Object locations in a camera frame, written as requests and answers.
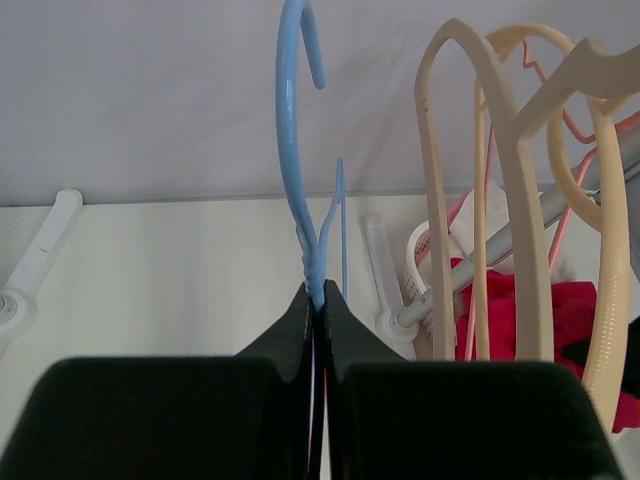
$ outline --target red cloth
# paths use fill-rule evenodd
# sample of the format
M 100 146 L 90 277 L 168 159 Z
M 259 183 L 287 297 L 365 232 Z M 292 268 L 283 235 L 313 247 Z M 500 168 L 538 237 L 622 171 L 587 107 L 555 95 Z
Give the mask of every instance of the red cloth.
M 462 260 L 451 259 L 451 266 Z M 462 300 L 469 309 L 471 286 L 462 292 Z M 490 270 L 487 272 L 487 292 L 489 304 L 489 348 L 492 360 L 513 360 L 516 355 L 516 299 L 515 277 Z M 597 292 L 591 282 L 566 282 L 551 285 L 553 308 L 553 337 L 555 361 L 568 367 L 579 378 L 584 370 L 581 366 L 562 357 L 562 349 L 573 343 L 591 338 L 596 310 Z M 456 359 L 464 360 L 467 341 L 469 315 L 458 319 L 456 330 L 458 345 Z M 624 428 L 640 427 L 640 411 L 636 399 L 620 392 L 618 410 L 613 424 L 613 432 Z

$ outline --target blue cable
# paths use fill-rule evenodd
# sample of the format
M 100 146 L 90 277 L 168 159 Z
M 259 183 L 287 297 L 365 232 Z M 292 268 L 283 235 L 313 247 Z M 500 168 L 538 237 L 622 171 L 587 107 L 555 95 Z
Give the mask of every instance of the blue cable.
M 324 306 L 324 281 L 327 269 L 327 244 L 331 222 L 338 204 L 342 212 L 342 288 L 346 292 L 346 216 L 344 166 L 338 160 L 336 192 L 320 229 L 320 238 L 311 220 L 305 199 L 298 150 L 297 64 L 298 29 L 302 30 L 311 77 L 316 88 L 325 86 L 324 68 L 313 10 L 309 0 L 286 0 L 280 17 L 276 53 L 276 131 L 280 172 L 287 202 L 296 223 L 296 235 L 302 248 L 302 262 L 307 293 L 314 308 Z

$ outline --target beige hose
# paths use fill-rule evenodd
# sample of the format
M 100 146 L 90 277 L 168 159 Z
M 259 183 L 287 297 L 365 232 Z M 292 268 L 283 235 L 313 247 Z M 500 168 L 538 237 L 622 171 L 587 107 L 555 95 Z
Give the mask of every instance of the beige hose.
M 565 55 L 548 82 L 533 98 L 517 111 L 502 63 L 527 36 L 539 36 L 553 43 Z M 629 320 L 629 234 L 622 162 L 615 127 L 611 115 L 627 100 L 631 93 L 640 91 L 640 46 L 618 56 L 606 56 L 597 44 L 583 41 L 574 49 L 573 43 L 560 32 L 545 25 L 515 25 L 499 29 L 482 38 L 466 24 L 451 20 L 435 35 L 423 57 L 416 80 L 416 105 L 422 140 L 423 162 L 427 178 L 427 198 L 430 220 L 442 191 L 440 160 L 435 140 L 435 120 L 429 112 L 428 73 L 438 50 L 452 38 L 467 53 L 478 75 L 475 94 L 475 255 L 474 306 L 477 315 L 478 358 L 488 356 L 488 320 L 486 307 L 486 230 L 484 227 L 484 122 L 483 111 L 488 107 L 496 136 L 496 144 L 506 182 L 507 201 L 512 223 L 514 260 L 516 268 L 516 300 L 519 359 L 553 359 L 553 330 L 550 308 L 550 280 L 544 248 L 544 227 L 537 202 L 537 188 L 529 153 L 529 140 L 545 122 L 551 169 L 571 208 L 602 235 L 598 303 L 589 357 L 585 367 L 584 384 L 593 399 L 601 422 L 610 431 L 615 417 L 620 391 L 627 323 Z M 626 72 L 622 80 L 611 72 Z M 562 111 L 566 100 L 575 91 L 595 95 L 588 105 L 595 129 L 596 145 L 602 162 L 602 206 L 591 202 L 577 185 L 569 170 L 562 141 Z M 446 235 L 444 230 L 438 234 Z M 440 258 L 443 282 L 440 291 L 451 291 L 450 268 L 446 242 L 433 258 Z M 434 268 L 439 268 L 434 261 Z M 434 307 L 438 307 L 435 291 Z M 442 329 L 448 317 L 446 297 L 440 304 Z

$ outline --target plastic hanger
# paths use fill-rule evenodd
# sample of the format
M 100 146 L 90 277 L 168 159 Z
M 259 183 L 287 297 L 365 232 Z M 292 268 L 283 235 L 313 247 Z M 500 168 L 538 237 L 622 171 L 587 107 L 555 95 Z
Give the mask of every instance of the plastic hanger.
M 302 30 L 311 77 L 318 89 L 324 88 L 326 81 L 318 31 L 311 3 L 308 0 L 287 0 L 282 8 L 276 53 L 276 131 L 280 171 L 284 182 L 289 208 L 296 223 L 296 234 L 302 248 L 304 277 L 307 293 L 316 311 L 324 306 L 324 281 L 327 270 L 327 244 L 329 228 L 336 207 L 341 205 L 342 216 L 342 293 L 347 296 L 347 243 L 346 213 L 344 209 L 344 166 L 338 159 L 336 169 L 336 191 L 331 200 L 327 216 L 320 229 L 320 237 L 309 213 L 304 195 L 304 182 L 300 169 L 298 150 L 298 110 L 297 110 L 297 67 L 298 29 Z

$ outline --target white bracket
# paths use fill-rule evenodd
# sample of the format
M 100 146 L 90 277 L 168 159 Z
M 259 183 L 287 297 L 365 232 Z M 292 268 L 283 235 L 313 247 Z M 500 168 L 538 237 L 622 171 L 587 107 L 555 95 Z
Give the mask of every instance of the white bracket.
M 405 306 L 391 256 L 387 229 L 380 215 L 365 218 L 364 232 L 381 310 L 376 318 L 376 333 L 398 355 L 407 360 L 415 360 L 413 341 L 418 335 L 419 327 L 418 324 L 414 324 L 404 328 L 398 323 L 398 313 L 404 310 Z
M 35 296 L 82 210 L 82 194 L 62 190 L 38 233 L 0 290 L 0 356 L 26 332 L 36 315 Z

